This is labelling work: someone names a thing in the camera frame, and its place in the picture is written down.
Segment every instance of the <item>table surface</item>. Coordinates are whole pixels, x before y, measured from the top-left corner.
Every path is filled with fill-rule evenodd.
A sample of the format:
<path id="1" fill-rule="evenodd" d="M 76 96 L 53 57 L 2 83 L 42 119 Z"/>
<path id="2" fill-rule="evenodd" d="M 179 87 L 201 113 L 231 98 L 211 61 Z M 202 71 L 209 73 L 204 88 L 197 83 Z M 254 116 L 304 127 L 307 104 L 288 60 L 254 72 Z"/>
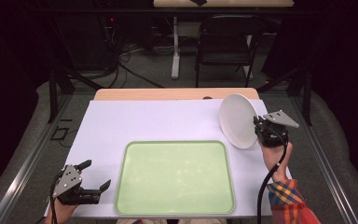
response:
<path id="1" fill-rule="evenodd" d="M 292 7 L 292 0 L 208 0 L 203 7 Z M 154 0 L 154 7 L 197 7 L 190 0 Z"/>
<path id="2" fill-rule="evenodd" d="M 147 216 L 148 218 L 254 217 L 256 195 L 268 170 L 258 144 L 247 149 L 238 149 L 228 142 L 220 129 L 219 106 L 222 99 L 233 93 L 246 96 L 254 105 L 257 115 L 267 113 L 256 90 L 251 88 L 97 91 L 94 100 L 89 103 L 66 163 L 76 164 L 92 160 L 91 167 L 82 174 L 84 189 L 97 189 L 108 179 L 111 179 L 112 183 L 103 193 L 99 204 L 79 206 L 74 217 L 145 217 L 123 216 L 115 210 L 120 167 L 128 143 L 143 140 L 165 141 L 164 139 L 209 139 L 225 144 L 236 205 L 230 214 L 155 215 Z M 213 100 L 202 100 L 204 97 L 212 97 Z M 262 214 L 271 215 L 267 191 L 262 205 Z"/>

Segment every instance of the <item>white paper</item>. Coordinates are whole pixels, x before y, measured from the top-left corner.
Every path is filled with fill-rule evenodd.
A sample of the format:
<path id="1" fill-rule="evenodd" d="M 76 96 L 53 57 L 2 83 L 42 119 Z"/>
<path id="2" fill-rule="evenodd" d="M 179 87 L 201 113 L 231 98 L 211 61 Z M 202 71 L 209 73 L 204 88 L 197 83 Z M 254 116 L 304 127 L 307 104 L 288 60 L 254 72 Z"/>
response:
<path id="1" fill-rule="evenodd" d="M 263 101 L 250 101 L 258 115 L 267 114 Z M 98 189 L 109 179 L 112 182 L 99 204 L 80 205 L 74 216 L 123 218 L 116 213 L 114 203 L 124 150 L 132 141 L 148 140 L 219 140 L 224 143 L 236 200 L 234 211 L 224 217 L 256 216 L 257 194 L 268 170 L 258 144 L 238 149 L 225 138 L 219 123 L 221 102 L 221 99 L 90 101 L 66 164 L 92 160 L 92 165 L 82 173 L 84 189 Z M 262 214 L 271 215 L 267 190 Z"/>

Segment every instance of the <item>white table leg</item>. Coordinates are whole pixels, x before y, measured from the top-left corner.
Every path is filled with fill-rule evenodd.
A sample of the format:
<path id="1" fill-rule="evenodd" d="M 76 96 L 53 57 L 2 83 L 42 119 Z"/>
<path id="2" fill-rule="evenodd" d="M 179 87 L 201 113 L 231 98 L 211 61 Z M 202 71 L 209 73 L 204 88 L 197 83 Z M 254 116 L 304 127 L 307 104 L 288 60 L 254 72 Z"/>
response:
<path id="1" fill-rule="evenodd" d="M 173 17 L 173 61 L 172 61 L 172 79 L 179 78 L 179 41 L 178 41 L 178 20 L 177 17 Z"/>
<path id="2" fill-rule="evenodd" d="M 252 36 L 248 35 L 246 36 L 246 43 L 248 44 L 248 46 L 251 44 L 251 40 L 252 40 Z M 245 73 L 245 75 L 247 76 L 248 71 L 249 71 L 249 66 L 243 66 L 242 67 L 243 72 Z M 253 79 L 253 74 L 251 73 L 251 75 L 249 76 L 249 80 Z"/>

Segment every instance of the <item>plaid sleeve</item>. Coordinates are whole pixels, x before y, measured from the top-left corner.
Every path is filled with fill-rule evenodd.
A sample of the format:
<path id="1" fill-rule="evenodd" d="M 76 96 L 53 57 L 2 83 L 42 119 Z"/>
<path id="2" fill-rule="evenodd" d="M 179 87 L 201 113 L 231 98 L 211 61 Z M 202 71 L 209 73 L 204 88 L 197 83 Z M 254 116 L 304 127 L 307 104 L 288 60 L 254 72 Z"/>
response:
<path id="1" fill-rule="evenodd" d="M 306 206 L 294 179 L 267 185 L 269 204 L 275 224 L 317 224 L 318 218 Z"/>

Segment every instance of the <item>white plate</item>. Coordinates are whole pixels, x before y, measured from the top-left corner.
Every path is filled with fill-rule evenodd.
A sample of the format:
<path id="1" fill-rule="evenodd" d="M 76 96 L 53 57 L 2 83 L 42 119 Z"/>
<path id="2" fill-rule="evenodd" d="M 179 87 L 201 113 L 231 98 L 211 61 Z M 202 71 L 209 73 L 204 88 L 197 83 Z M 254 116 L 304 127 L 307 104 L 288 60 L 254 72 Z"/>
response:
<path id="1" fill-rule="evenodd" d="M 220 126 L 228 141 L 238 148 L 249 148 L 257 140 L 251 102 L 240 94 L 231 94 L 220 105 Z"/>

